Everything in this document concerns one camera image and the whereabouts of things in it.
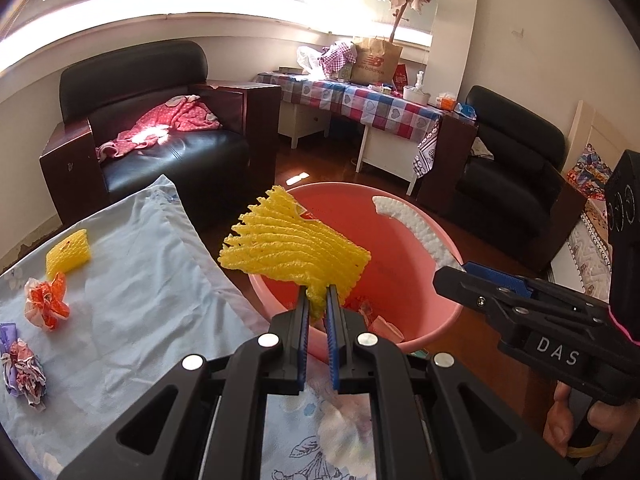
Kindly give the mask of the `person's right hand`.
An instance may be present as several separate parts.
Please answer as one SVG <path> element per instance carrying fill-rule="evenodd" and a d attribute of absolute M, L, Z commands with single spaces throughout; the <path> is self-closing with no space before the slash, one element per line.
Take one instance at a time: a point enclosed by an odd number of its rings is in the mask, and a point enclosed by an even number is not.
<path fill-rule="evenodd" d="M 553 396 L 553 405 L 548 411 L 544 424 L 544 440 L 565 457 L 568 441 L 572 436 L 575 423 L 568 407 L 572 388 L 564 382 L 558 382 Z M 632 400 L 620 406 L 596 402 L 587 413 L 589 425 L 610 436 L 608 445 L 597 456 L 597 466 L 608 466 L 620 455 L 634 428 L 639 422 L 639 400 Z"/>

